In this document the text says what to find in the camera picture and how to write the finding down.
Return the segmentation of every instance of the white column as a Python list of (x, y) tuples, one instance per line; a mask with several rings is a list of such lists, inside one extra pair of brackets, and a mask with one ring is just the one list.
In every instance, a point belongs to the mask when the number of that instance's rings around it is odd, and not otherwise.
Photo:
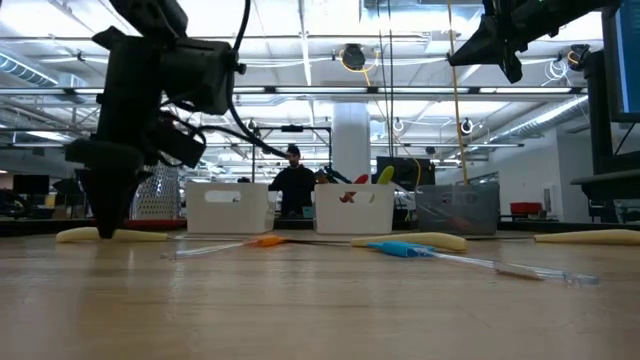
[(369, 112), (366, 103), (336, 103), (333, 108), (333, 168), (349, 179), (371, 177)]

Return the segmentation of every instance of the gray plastic bin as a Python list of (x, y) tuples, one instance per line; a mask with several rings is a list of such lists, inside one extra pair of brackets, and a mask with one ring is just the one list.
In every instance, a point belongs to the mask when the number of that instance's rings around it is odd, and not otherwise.
[(498, 229), (500, 187), (425, 185), (416, 191), (420, 231), (493, 235)]

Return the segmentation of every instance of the white storage bin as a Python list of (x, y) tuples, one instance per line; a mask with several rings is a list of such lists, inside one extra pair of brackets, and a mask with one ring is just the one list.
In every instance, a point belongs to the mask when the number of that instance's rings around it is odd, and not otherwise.
[[(357, 192), (353, 203), (343, 203), (346, 192)], [(392, 185), (316, 185), (316, 232), (319, 234), (375, 235), (393, 229)]]
[(187, 183), (189, 234), (262, 234), (273, 230), (275, 193), (266, 184)]

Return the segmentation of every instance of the wooden table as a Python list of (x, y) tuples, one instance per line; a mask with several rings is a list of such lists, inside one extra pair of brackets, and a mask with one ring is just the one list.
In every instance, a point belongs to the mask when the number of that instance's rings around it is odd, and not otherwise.
[[(210, 245), (204, 242), (182, 247)], [(638, 359), (640, 248), (471, 243), (572, 289), (346, 246), (0, 241), (2, 359)]]

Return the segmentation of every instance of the person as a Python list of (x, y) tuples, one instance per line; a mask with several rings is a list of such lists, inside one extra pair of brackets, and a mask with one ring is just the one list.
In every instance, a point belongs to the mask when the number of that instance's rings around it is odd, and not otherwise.
[(313, 171), (300, 164), (300, 149), (290, 145), (287, 149), (289, 167), (282, 170), (269, 185), (269, 191), (282, 191), (281, 214), (285, 217), (303, 215), (302, 208), (311, 206), (311, 192), (316, 185)]

